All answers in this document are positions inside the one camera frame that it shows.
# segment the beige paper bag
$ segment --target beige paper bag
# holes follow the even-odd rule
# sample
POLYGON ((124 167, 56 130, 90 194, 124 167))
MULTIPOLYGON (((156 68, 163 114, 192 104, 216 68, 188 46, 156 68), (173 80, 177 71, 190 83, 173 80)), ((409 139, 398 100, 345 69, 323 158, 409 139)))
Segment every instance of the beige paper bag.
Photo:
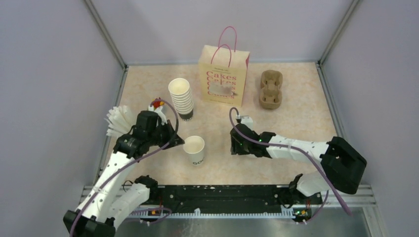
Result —
POLYGON ((235 48, 231 50, 226 44, 219 47, 205 45, 198 62, 202 99, 241 106, 249 55, 250 52, 247 51, 238 51, 235 48))

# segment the stack of paper cups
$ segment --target stack of paper cups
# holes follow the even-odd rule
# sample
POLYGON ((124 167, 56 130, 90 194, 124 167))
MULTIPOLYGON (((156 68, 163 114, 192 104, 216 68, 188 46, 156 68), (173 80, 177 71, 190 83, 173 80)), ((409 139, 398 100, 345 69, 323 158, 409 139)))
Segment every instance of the stack of paper cups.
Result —
POLYGON ((169 83, 169 92, 174 108, 181 119, 188 121, 194 115, 191 86, 186 79, 176 78, 169 83))

